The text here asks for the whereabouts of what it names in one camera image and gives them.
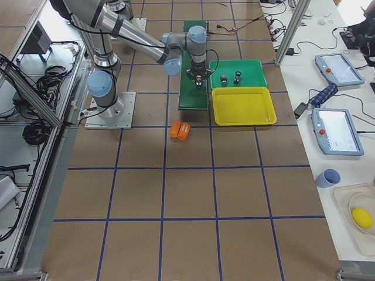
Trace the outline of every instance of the power adapter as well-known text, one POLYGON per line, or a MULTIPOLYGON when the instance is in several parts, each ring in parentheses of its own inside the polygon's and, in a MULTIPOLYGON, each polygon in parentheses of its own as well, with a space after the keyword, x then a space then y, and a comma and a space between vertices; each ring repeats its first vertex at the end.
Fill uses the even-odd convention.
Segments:
POLYGON ((302 102, 300 103, 297 108, 294 110, 294 117, 295 119, 298 119, 307 109, 308 104, 302 102))
POLYGON ((294 48, 289 48, 287 50, 287 55, 288 56, 293 56, 294 55, 294 48))

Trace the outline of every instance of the blue cup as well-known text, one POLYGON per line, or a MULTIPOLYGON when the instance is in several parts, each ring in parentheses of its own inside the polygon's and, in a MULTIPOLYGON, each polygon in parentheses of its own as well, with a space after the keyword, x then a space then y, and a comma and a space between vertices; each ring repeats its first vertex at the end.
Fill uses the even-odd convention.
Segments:
POLYGON ((333 169, 325 170, 315 180, 316 185, 321 188, 330 187, 339 182, 340 174, 333 169))

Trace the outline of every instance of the green board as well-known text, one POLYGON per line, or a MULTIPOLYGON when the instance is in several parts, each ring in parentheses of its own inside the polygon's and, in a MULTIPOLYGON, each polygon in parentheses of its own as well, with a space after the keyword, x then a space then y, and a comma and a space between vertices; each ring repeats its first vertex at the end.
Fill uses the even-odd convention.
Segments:
MULTIPOLYGON (((206 22, 204 20, 187 20, 183 23, 183 31, 188 32, 194 25, 200 25, 206 28, 206 22)), ((202 87, 197 88, 194 81, 190 80, 186 75, 186 70, 190 69, 190 67, 190 56, 187 52, 183 52, 178 109, 207 110, 207 81, 203 82, 202 87)))

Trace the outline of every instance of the yellow lemon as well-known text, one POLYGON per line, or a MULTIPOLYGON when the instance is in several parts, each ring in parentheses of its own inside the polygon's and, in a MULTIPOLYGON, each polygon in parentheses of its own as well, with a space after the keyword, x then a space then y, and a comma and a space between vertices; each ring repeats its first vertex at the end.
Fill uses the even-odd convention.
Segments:
POLYGON ((362 208, 353 208, 352 217, 356 224, 363 228, 370 228, 373 225, 373 218, 366 210, 362 208))

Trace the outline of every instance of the black cable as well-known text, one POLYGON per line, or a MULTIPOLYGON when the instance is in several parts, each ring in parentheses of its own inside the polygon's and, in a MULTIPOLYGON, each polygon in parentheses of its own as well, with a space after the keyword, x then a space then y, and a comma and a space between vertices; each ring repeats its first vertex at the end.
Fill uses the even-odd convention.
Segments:
POLYGON ((78 29, 80 31, 86 32, 86 33, 91 33, 91 34, 102 34, 102 35, 111 35, 111 32, 96 32, 96 31, 91 31, 91 30, 86 30, 83 28, 80 28, 79 26, 75 25, 71 20, 69 21, 69 24, 72 25, 75 29, 78 29))
POLYGON ((216 64, 215 69, 211 72, 211 75, 212 75, 217 70, 217 67, 219 66, 219 61, 220 61, 219 54, 214 49, 207 49, 207 51, 214 52, 217 57, 217 64, 216 64))
POLYGON ((281 13, 264 13, 264 14, 265 15, 270 15, 270 16, 275 16, 275 15, 281 15, 282 13, 285 13, 285 11, 287 10, 287 5, 284 2, 282 2, 280 4, 284 5, 284 10, 281 13))
POLYGON ((44 151, 44 149, 46 148, 46 146, 47 146, 47 142, 45 142, 45 144, 43 145, 41 151, 38 150, 37 159, 35 161, 35 166, 34 166, 34 169, 33 169, 33 173, 32 173, 32 176, 30 178, 30 182, 28 184, 28 187, 27 187, 27 189, 25 191, 25 196, 23 198, 22 205, 18 208, 18 215, 17 215, 16 221, 13 224, 13 226, 9 227, 9 231, 7 233, 5 233, 3 235, 0 234, 0 242, 3 242, 5 240, 7 240, 9 237, 11 237, 12 234, 13 234, 13 232, 14 232, 14 230, 16 230, 16 228, 18 226, 19 220, 21 219, 22 211, 23 211, 23 209, 25 208, 25 205, 26 205, 26 201, 27 201, 26 199, 27 199, 27 197, 29 195, 29 192, 30 192, 30 190, 31 190, 31 188, 33 186, 33 183, 34 183, 34 179, 35 179, 35 176, 36 176, 36 169, 38 168, 38 165, 40 163, 40 158, 42 156, 42 152, 44 151))
POLYGON ((309 104, 309 101, 310 101, 310 98, 311 98, 311 91, 320 92, 319 90, 316 90, 316 89, 310 89, 309 90, 309 99, 307 100, 307 104, 309 104))
POLYGON ((366 66, 369 66, 369 65, 367 64, 367 65, 365 65, 365 66, 355 67, 355 69, 356 69, 356 70, 361 70, 361 69, 365 68, 366 66))
POLYGON ((365 122, 365 123, 367 123, 367 124, 370 124, 370 125, 372 125, 372 126, 375 126, 374 123, 371 123, 371 122, 369 122, 369 121, 367 121, 367 120, 365 120, 365 119, 363 119, 363 118, 361 118, 361 117, 358 117, 357 115, 352 114, 352 116, 355 117, 355 118, 357 118, 357 119, 360 119, 361 121, 363 121, 363 122, 365 122))
POLYGON ((29 109, 29 108, 26 108, 26 106, 22 106, 22 107, 20 108, 20 110, 19 110, 19 113, 20 113, 20 115, 21 115, 23 118, 25 118, 25 119, 27 119, 27 120, 38 120, 38 119, 39 119, 39 118, 30 118, 30 117, 28 117, 28 116, 24 116, 23 113, 26 113, 26 114, 28 114, 28 115, 37 116, 37 114, 34 113, 34 112, 32 112, 32 111, 29 111, 29 112, 22 112, 22 110, 25 110, 25 109, 31 110, 31 109, 29 109))
POLYGON ((40 119, 27 125, 22 133, 22 137, 29 145, 41 145, 48 140, 51 127, 40 119))
POLYGON ((47 105, 56 110, 57 103, 60 101, 61 97, 61 86, 63 85, 65 79, 71 74, 76 63, 75 58, 81 52, 81 46, 76 41, 59 41, 52 42, 52 44, 69 44, 72 43, 78 47, 76 54, 72 57, 72 67, 68 71, 64 66, 51 66, 46 68, 44 76, 35 82, 38 92, 41 94, 41 97, 46 101, 47 105))
POLYGON ((11 109, 9 109, 9 110, 7 110, 5 112, 0 113, 0 119, 8 119, 8 118, 16 115, 17 113, 18 113, 18 107, 15 105, 11 109))
POLYGON ((97 115, 99 115, 99 114, 102 114, 104 111, 106 111, 108 109, 108 107, 106 107, 104 110, 102 110, 101 112, 98 112, 98 113, 96 113, 96 114, 94 114, 94 115, 90 115, 90 116, 86 116, 86 117, 84 117, 84 118, 81 118, 80 120, 79 120, 79 122, 78 122, 78 126, 79 125, 81 125, 81 122, 83 121, 83 120, 85 120, 85 119, 87 119, 87 118, 90 118, 90 117, 94 117, 94 116, 97 116, 97 115))
MULTIPOLYGON (((30 84, 30 82, 25 78, 25 76, 22 74, 23 72, 20 70, 18 66, 16 66, 13 62, 11 62, 6 56, 3 54, 0 54, 0 65, 5 66, 5 68, 11 68, 13 71, 17 72, 19 75, 18 77, 22 79, 33 91, 36 95, 39 95, 38 91, 33 87, 33 85, 30 84)), ((10 76, 9 73, 7 73, 4 69, 0 67, 0 72, 6 77, 6 79, 9 81, 9 83, 12 84, 16 92, 18 93, 19 97, 23 100, 25 100, 21 94, 21 91, 19 90, 17 83, 14 81, 14 79, 10 76)))
POLYGON ((273 32, 270 32, 271 38, 273 38, 273 40, 278 39, 281 35, 283 35, 285 33, 286 29, 287 28, 285 26, 283 26, 281 28, 276 28, 273 32))
POLYGON ((340 97, 340 96, 346 96, 346 97, 354 98, 355 100, 360 101, 360 102, 361 102, 361 111, 362 111, 362 113, 363 113, 365 116, 370 117, 371 119, 375 120, 374 117, 372 117, 371 115, 365 113, 365 111, 364 111, 363 101, 362 101, 360 98, 353 97, 353 96, 351 96, 351 95, 347 95, 347 94, 333 95, 333 97, 340 97))
POLYGON ((311 42, 311 41, 301 41, 301 42, 298 42, 298 43, 296 44, 297 48, 299 49, 299 52, 294 53, 294 54, 301 54, 301 53, 302 53, 302 50, 301 50, 301 48, 299 47, 299 44, 301 44, 301 43, 310 43, 310 44, 312 44, 312 45, 318 47, 318 48, 321 49, 321 50, 333 50, 333 49, 337 48, 337 46, 338 46, 338 38, 335 36, 335 34, 334 34, 333 32, 336 31, 336 30, 339 29, 339 28, 334 28, 334 29, 332 29, 332 31, 331 31, 332 36, 335 38, 335 46, 334 46, 334 47, 324 48, 324 47, 320 47, 320 46, 318 46, 317 44, 315 44, 314 42, 311 42))
POLYGON ((278 4, 274 4, 274 6, 263 6, 263 5, 260 5, 260 7, 262 8, 274 8, 274 7, 277 7, 278 5, 280 5, 281 3, 278 3, 278 4))

